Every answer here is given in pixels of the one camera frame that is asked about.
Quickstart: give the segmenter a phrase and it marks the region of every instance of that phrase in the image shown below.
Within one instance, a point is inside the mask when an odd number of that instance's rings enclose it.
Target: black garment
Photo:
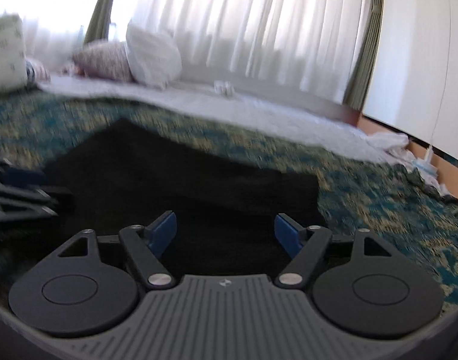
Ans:
[[[231,162],[125,119],[48,164],[45,173],[76,199],[76,212],[62,225],[65,238],[85,228],[116,234],[174,211],[177,236],[162,263],[175,277],[274,277],[290,261],[274,237],[275,216],[285,212],[303,226],[325,225],[316,176]]]

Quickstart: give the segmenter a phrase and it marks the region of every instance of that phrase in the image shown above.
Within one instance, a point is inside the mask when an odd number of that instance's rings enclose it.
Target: triangular cutout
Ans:
[[[370,237],[364,240],[365,256],[391,257],[391,254]]]
[[[84,257],[89,253],[89,248],[87,245],[87,238],[79,238],[67,249],[65,249],[59,257]]]
[[[28,211],[28,207],[24,206],[16,206],[12,204],[7,204],[7,203],[0,203],[0,209],[3,212],[21,212],[21,211]]]

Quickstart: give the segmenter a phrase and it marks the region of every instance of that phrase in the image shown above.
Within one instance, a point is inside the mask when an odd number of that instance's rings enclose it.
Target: black strip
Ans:
[[[418,145],[421,145],[422,147],[424,147],[424,149],[427,149],[429,147],[429,143],[427,142],[424,142],[423,140],[419,139],[419,138],[416,138],[414,137],[413,135],[410,135],[408,133],[406,133],[405,131],[401,131],[393,126],[389,126],[387,125],[386,123],[382,123],[380,122],[379,120],[376,120],[376,119],[372,119],[371,117],[368,117],[368,116],[365,116],[364,117],[367,119],[367,120],[370,120],[371,122],[374,122],[376,124],[378,124],[379,126],[382,126],[392,132],[397,132],[397,133],[403,133],[403,134],[406,134],[408,137],[409,137],[409,140],[411,142],[414,142],[414,143],[417,143]],[[456,168],[458,168],[458,159],[454,158],[453,156],[447,154],[446,152],[438,149],[437,147],[432,147],[432,150],[434,151],[434,154],[435,155],[438,155],[439,157],[441,157],[443,160],[449,162],[451,165],[455,166]]]

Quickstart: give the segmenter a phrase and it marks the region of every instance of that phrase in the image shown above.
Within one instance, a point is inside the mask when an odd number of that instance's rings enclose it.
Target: logo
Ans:
[[[227,279],[222,279],[219,284],[222,286],[222,287],[229,287],[232,282],[230,280],[227,280]]]

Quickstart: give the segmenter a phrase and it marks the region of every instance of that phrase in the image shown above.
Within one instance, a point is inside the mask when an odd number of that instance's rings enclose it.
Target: curtain fold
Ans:
[[[0,15],[18,13],[28,56],[57,69],[82,45],[95,0],[0,0]]]
[[[353,76],[344,95],[343,103],[355,110],[362,110],[371,82],[381,32],[384,0],[372,0],[371,13],[367,23],[364,46],[358,58]]]
[[[174,36],[185,66],[222,68],[341,103],[371,0],[114,0],[130,19]]]
[[[84,44],[109,37],[110,17],[114,0],[97,0],[84,38]]]

